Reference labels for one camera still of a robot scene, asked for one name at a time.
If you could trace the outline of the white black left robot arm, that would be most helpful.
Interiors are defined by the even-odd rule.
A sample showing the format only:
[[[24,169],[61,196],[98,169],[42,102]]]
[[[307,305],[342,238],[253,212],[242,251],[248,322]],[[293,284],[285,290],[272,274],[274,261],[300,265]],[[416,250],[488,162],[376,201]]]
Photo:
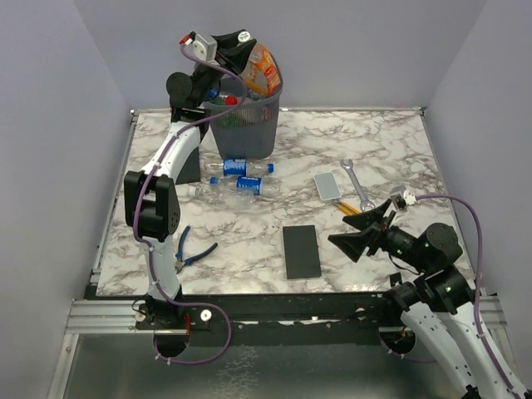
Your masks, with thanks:
[[[149,277],[145,311],[166,328],[178,326],[184,316],[174,258],[173,236],[180,222],[175,182],[215,118],[201,105],[220,89],[223,76],[242,82],[240,74],[256,43],[245,30],[214,37],[190,32],[181,39],[180,51],[195,62],[195,69],[167,78],[167,136],[141,170],[128,171],[124,177],[126,223],[145,251]]]

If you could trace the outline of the blue handled pliers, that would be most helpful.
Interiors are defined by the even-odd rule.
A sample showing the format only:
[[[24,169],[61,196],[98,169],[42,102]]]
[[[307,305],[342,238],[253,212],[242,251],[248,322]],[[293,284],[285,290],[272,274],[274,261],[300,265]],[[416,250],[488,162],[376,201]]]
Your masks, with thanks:
[[[200,260],[206,258],[210,254],[212,254],[219,246],[217,243],[213,243],[207,249],[203,250],[200,253],[197,253],[197,254],[194,254],[194,255],[187,254],[185,252],[185,242],[186,242],[186,240],[188,238],[190,230],[191,230],[191,226],[187,225],[184,228],[184,230],[182,231],[182,233],[180,234],[180,237],[179,237],[178,249],[177,249],[177,252],[175,253],[175,271],[176,271],[176,273],[180,273],[183,268],[189,267],[192,264],[197,263]]]

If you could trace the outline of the black block far left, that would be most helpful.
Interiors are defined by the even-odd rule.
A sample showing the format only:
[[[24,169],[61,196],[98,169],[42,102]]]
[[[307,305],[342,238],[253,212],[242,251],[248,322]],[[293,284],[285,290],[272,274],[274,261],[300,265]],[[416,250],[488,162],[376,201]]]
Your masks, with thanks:
[[[189,155],[180,171],[175,184],[184,185],[200,182],[200,149],[196,147]]]

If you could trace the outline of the black block near centre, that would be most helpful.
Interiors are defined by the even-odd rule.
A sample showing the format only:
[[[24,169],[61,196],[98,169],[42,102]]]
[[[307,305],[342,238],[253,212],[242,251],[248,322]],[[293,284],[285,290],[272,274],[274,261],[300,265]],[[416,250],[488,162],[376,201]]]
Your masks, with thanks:
[[[283,249],[287,279],[322,276],[314,225],[283,226]]]

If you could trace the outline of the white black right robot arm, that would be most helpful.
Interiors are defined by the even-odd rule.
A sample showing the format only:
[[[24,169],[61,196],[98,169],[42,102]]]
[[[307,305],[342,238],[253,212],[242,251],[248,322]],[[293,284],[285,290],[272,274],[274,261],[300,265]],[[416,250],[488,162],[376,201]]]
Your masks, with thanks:
[[[413,331],[464,398],[529,398],[530,390],[512,371],[480,314],[480,292],[455,266],[463,254],[448,224],[429,225],[418,237],[394,225],[391,201],[344,217],[353,233],[329,241],[353,262],[381,250],[418,273],[412,283],[388,289],[382,316]]]

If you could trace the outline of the silver wrench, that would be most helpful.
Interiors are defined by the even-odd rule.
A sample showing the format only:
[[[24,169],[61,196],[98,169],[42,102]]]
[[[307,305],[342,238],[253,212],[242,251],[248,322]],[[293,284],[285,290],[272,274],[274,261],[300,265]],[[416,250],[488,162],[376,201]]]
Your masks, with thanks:
[[[375,204],[368,199],[365,191],[363,190],[355,174],[352,160],[351,159],[340,160],[340,166],[347,172],[347,175],[349,176],[349,179],[352,182],[352,185],[359,196],[361,211],[366,212],[368,210],[374,209]]]

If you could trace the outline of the grey mesh waste bin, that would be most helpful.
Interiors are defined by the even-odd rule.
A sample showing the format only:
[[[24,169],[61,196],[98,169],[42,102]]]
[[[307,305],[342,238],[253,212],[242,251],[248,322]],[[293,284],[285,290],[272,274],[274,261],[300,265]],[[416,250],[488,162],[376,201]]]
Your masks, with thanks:
[[[241,124],[236,128],[226,129],[219,126],[217,120],[223,116],[209,123],[221,158],[262,160],[272,155],[282,92],[283,86],[276,94],[262,100],[254,101],[247,97],[238,110],[232,111],[238,113],[242,119]],[[263,106],[269,106],[272,111],[272,119],[266,123],[261,123],[259,120],[259,113]]]

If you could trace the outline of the black block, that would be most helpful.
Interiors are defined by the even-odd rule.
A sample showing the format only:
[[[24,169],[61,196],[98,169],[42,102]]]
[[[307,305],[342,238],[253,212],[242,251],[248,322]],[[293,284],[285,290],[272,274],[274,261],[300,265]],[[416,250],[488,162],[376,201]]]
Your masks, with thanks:
[[[287,279],[322,276],[314,225],[283,226],[283,249]]]
[[[189,155],[180,171],[175,184],[184,185],[200,182],[200,149],[196,147]]]

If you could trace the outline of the green plastic bottle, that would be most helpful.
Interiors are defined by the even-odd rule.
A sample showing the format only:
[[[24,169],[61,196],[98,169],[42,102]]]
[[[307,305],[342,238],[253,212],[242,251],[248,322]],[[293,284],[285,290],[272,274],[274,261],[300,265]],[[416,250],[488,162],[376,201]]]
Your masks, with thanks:
[[[220,96],[213,99],[210,105],[218,107],[219,111],[223,111],[225,108],[232,108],[238,104],[239,98],[236,96]],[[217,120],[217,123],[222,128],[236,128],[242,122],[240,115],[236,112],[229,113]]]

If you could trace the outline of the small orange juice bottle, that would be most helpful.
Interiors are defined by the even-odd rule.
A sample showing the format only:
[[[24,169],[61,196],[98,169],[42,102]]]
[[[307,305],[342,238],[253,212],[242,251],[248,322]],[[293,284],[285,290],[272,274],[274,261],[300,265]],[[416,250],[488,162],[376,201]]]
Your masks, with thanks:
[[[269,106],[263,106],[261,108],[261,111],[259,113],[260,116],[260,122],[266,123],[272,119],[272,111]]]

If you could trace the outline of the crushed orange plastic bottle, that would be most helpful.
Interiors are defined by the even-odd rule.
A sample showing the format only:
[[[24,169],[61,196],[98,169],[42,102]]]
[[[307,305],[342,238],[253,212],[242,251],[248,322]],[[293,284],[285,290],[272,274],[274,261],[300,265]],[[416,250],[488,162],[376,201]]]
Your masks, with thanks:
[[[281,87],[278,66],[269,49],[256,42],[241,75],[248,89],[248,97],[254,101],[273,96]]]

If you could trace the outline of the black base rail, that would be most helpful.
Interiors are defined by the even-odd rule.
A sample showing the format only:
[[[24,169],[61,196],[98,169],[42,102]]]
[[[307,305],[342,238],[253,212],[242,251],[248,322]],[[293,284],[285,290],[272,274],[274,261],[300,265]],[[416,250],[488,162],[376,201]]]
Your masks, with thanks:
[[[80,334],[136,333],[159,346],[296,346],[414,339],[381,293],[189,295],[191,308],[162,307],[143,298],[82,300],[72,305],[67,329]]]

